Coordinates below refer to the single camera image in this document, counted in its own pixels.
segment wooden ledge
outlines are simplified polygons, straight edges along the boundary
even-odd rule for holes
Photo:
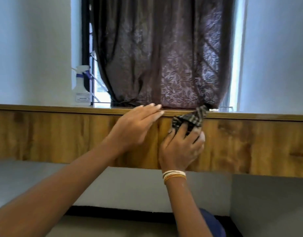
[[[95,108],[95,107],[65,107],[65,106],[37,106],[37,105],[2,105],[0,110],[8,111],[35,111],[35,112],[56,112],[75,114],[96,114],[96,115],[124,115],[129,108]],[[164,110],[164,117],[173,117],[192,112],[191,110]],[[238,120],[272,120],[272,121],[301,121],[303,115],[281,115],[281,114],[255,114],[239,112],[209,112],[207,119],[238,119]]]

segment curtain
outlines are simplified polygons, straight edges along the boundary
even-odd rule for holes
[[[113,105],[218,108],[229,87],[234,0],[90,0]]]

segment person's left arm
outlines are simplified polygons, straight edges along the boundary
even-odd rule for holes
[[[45,236],[116,157],[141,144],[163,111],[139,106],[123,115],[97,147],[0,208],[0,237]]]

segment hand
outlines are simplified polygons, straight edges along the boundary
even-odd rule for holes
[[[119,118],[106,139],[120,152],[143,143],[149,128],[164,114],[160,108],[161,105],[154,103],[135,107]]]
[[[205,135],[200,128],[194,127],[186,136],[188,125],[183,123],[175,135],[169,133],[160,146],[159,163],[164,172],[185,169],[199,156],[204,149]]]

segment bottle label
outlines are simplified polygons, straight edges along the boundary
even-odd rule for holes
[[[76,93],[76,102],[90,102],[90,94]]]

